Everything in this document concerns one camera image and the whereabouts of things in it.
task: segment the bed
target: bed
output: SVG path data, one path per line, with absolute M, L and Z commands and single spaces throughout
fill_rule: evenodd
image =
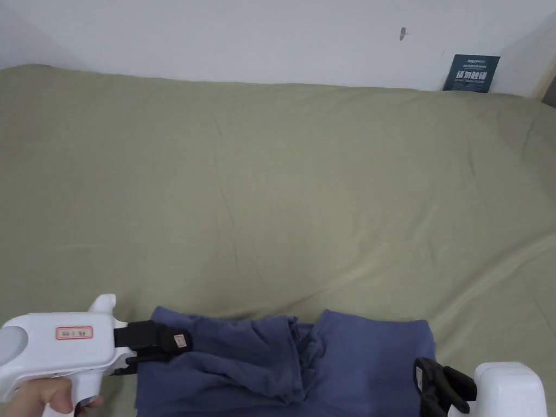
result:
M 556 110 L 510 95 L 0 72 L 0 322 L 157 305 L 427 319 L 556 412 Z M 135 380 L 103 415 L 134 415 Z

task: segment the blue cloth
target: blue cloth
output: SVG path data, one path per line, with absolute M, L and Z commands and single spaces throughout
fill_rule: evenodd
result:
M 388 322 L 325 311 L 216 320 L 158 307 L 153 320 L 182 327 L 193 351 L 139 365 L 138 417 L 418 417 L 413 361 L 434 358 L 424 320 Z

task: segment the white device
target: white device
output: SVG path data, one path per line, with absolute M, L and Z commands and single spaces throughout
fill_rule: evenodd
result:
M 24 382 L 39 378 L 72 380 L 72 401 L 86 405 L 100 393 L 102 377 L 126 368 L 135 356 L 115 347 L 114 294 L 103 294 L 88 312 L 32 313 L 10 320 L 0 329 L 0 403 L 9 402 Z M 48 405 L 43 417 L 60 417 Z
M 448 417 L 548 417 L 543 383 L 539 376 L 518 362 L 493 362 L 475 369 L 477 401 L 470 414 L 454 406 Z

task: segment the hand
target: hand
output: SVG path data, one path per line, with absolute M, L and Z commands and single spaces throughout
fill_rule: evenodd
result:
M 62 414 L 73 412 L 71 401 L 72 382 L 65 378 L 36 379 L 23 384 L 13 400 L 8 404 L 6 417 L 41 417 L 46 404 Z M 100 396 L 87 407 L 96 408 L 102 405 Z M 87 415 L 82 409 L 79 417 Z

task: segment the sticker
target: sticker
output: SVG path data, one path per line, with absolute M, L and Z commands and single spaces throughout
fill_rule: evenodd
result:
M 178 348 L 186 348 L 187 342 L 185 341 L 184 335 L 175 335 L 174 340 L 176 341 L 176 345 Z
M 415 367 L 415 376 L 417 378 L 417 386 L 419 391 L 423 391 L 423 370 L 418 366 Z
M 79 340 L 92 338 L 93 328 L 91 326 L 56 328 L 56 340 Z

